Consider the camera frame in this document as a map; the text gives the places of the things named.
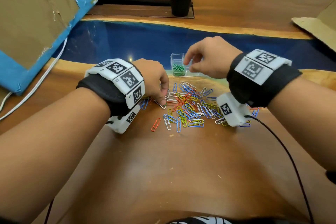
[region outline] orange paper clip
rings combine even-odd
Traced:
[[[161,119],[157,118],[153,127],[150,129],[152,132],[154,132],[156,130],[156,128],[158,127],[158,125],[160,124]]]

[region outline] black cable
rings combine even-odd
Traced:
[[[274,137],[278,140],[278,142],[281,144],[281,146],[285,149],[289,159],[291,160],[292,164],[293,164],[293,167],[294,167],[294,170],[295,170],[295,173],[296,173],[296,176],[297,176],[297,179],[299,180],[299,184],[300,184],[300,188],[301,188],[301,191],[302,191],[302,194],[303,194],[303,197],[304,197],[304,201],[306,203],[306,206],[307,206],[307,210],[308,210],[308,214],[309,214],[309,219],[310,219],[310,223],[311,224],[314,224],[314,218],[313,218],[313,214],[312,214],[312,211],[310,209],[310,206],[309,206],[309,202],[308,202],[308,198],[307,198],[307,195],[306,195],[306,192],[305,192],[305,189],[303,188],[303,184],[302,184],[302,181],[301,181],[301,178],[300,178],[300,175],[299,175],[299,171],[297,170],[296,168],[296,165],[295,165],[295,162],[291,156],[291,154],[289,153],[289,151],[287,150],[286,146],[283,144],[283,142],[279,139],[279,137],[277,137],[277,135],[265,124],[263,123],[262,121],[258,120],[256,117],[253,117],[251,115],[245,115],[246,118],[252,118],[254,120],[256,120],[257,122],[259,122],[260,124],[262,124],[265,128],[268,129],[268,131],[270,131],[272,133],[272,135],[274,135]]]
[[[51,207],[53,206],[53,202],[54,202],[54,199],[49,204],[49,208],[48,208],[47,215],[45,216],[44,224],[47,224],[47,222],[48,222],[48,218],[49,218],[49,215],[50,215],[50,212],[51,212]]]

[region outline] wristband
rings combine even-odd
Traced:
[[[76,88],[79,87],[94,91],[106,101],[111,112],[109,124],[114,124],[113,128],[116,124],[121,125],[122,116],[126,117],[128,125],[131,123],[139,111],[137,103],[145,94],[145,82],[140,71],[122,59],[108,59],[90,68]]]
[[[302,74],[291,65],[291,60],[258,49],[241,53],[227,74],[230,91],[241,104],[267,107],[289,82]]]

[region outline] forearm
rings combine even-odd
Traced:
[[[66,183],[110,115],[79,88],[0,136],[0,216],[29,220]]]
[[[290,82],[268,109],[325,169],[336,170],[336,92],[302,77]]]

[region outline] cardboard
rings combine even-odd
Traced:
[[[292,18],[292,21],[336,52],[336,0],[317,18]]]
[[[0,86],[20,95],[97,0],[0,2]]]

